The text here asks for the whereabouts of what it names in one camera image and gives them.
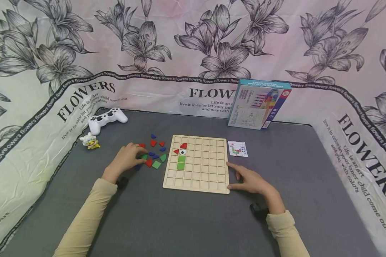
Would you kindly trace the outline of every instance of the sleeve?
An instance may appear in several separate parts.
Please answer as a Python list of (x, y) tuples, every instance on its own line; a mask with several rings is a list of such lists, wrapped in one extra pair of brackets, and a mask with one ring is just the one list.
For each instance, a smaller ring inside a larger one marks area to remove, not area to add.
[(97, 179), (84, 205), (64, 234), (53, 257), (85, 257), (99, 227), (112, 196), (117, 192), (117, 185), (104, 179)]
[(283, 214), (268, 214), (266, 221), (279, 244), (282, 257), (310, 257), (289, 211)]

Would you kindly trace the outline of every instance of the white backdrop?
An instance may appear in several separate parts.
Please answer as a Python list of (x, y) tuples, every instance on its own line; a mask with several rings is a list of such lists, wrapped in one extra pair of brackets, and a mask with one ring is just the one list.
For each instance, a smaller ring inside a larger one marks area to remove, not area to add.
[(293, 81), (386, 256), (386, 0), (0, 1), (0, 252), (98, 108), (227, 117), (238, 78)]

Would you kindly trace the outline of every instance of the cardboard box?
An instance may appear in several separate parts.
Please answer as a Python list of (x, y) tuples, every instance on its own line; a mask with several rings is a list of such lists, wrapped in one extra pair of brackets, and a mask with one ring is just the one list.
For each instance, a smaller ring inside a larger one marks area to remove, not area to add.
[(289, 83), (240, 79), (228, 126), (267, 129), (291, 90)]

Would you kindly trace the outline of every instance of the yellow toy figure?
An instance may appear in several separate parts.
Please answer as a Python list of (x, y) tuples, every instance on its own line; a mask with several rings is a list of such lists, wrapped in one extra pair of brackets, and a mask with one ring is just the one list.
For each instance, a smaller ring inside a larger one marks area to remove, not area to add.
[(79, 139), (83, 141), (83, 145), (87, 146), (87, 149), (95, 149), (100, 147), (98, 141), (96, 140), (96, 136), (93, 136), (91, 132), (87, 133), (87, 135)]

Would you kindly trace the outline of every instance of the rainbow illustration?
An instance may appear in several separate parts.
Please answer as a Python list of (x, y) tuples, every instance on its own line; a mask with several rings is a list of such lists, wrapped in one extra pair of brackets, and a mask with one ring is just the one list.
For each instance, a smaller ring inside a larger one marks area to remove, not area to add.
[(277, 91), (277, 89), (270, 90), (270, 92), (266, 95), (262, 105), (260, 106), (260, 109), (266, 109), (266, 112), (264, 113), (264, 117), (262, 121), (265, 121), (267, 119), (271, 109), (276, 104), (276, 100), (278, 97), (279, 97), (279, 92)]

